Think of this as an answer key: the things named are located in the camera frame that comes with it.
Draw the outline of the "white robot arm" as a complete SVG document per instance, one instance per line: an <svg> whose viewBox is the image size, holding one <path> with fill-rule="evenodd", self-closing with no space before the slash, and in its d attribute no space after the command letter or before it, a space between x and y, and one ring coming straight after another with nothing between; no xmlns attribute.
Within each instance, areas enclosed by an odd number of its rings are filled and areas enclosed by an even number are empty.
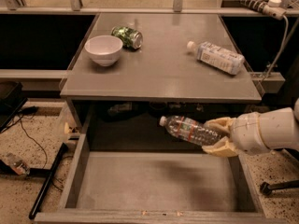
<svg viewBox="0 0 299 224"><path fill-rule="evenodd" d="M299 150L299 99L293 108L212 119L205 126L228 134L212 146L202 146L212 156L259 155L280 148Z"/></svg>

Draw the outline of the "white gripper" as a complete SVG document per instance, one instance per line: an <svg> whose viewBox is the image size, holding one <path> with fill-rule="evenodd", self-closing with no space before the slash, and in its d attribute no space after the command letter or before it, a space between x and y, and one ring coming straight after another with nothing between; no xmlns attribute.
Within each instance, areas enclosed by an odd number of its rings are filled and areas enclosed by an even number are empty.
<svg viewBox="0 0 299 224"><path fill-rule="evenodd" d="M247 113L238 118L222 117L204 123L205 127L220 133L230 134L212 146L202 146L205 153L216 157L236 157L238 150L248 155L267 153L269 148L264 144L260 132L260 114Z"/></svg>

